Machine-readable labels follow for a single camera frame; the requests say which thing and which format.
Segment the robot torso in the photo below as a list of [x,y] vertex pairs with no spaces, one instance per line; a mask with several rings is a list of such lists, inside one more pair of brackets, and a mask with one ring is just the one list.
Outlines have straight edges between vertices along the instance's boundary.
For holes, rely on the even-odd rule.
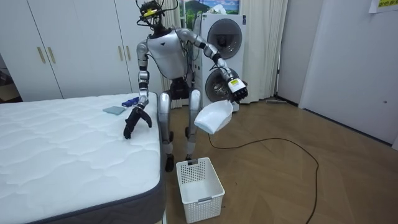
[[162,37],[148,39],[147,47],[165,77],[174,80],[185,76],[188,69],[187,59],[175,30]]

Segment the white quilted mattress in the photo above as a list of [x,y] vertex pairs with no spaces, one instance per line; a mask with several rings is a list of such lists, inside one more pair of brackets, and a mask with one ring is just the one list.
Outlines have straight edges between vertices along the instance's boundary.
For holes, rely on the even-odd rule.
[[0,223],[25,223],[132,197],[160,180],[157,97],[132,138],[102,111],[137,94],[0,105]]

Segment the laundry machine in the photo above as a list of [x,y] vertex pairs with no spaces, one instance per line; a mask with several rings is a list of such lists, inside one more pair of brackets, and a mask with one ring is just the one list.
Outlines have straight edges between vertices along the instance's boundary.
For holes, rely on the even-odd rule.
[[[228,67],[236,76],[244,80],[243,52],[246,33],[245,15],[198,14],[193,31],[213,44],[226,60]],[[202,49],[193,48],[193,69],[195,88],[202,93],[202,107],[210,103],[229,99],[228,84],[221,76],[221,70],[214,62],[206,58]],[[234,111],[239,105],[233,103]]]

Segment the washing machine door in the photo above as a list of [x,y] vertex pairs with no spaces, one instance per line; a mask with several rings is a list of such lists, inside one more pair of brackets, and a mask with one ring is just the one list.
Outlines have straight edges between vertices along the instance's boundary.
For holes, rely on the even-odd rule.
[[[233,76],[238,78],[238,74],[232,68],[230,70]],[[210,73],[206,80],[205,90],[207,97],[212,103],[231,98],[231,90],[229,90],[227,82],[223,79],[220,69],[213,70]]]
[[216,46],[223,59],[234,57],[242,44],[242,30],[235,21],[220,19],[210,28],[207,42]]

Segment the mattress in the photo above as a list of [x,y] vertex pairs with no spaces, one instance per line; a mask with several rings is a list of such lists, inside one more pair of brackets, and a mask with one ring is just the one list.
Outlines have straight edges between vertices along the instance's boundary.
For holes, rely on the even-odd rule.
[[165,209],[157,96],[132,138],[102,109],[137,94],[0,105],[0,223],[155,223]]

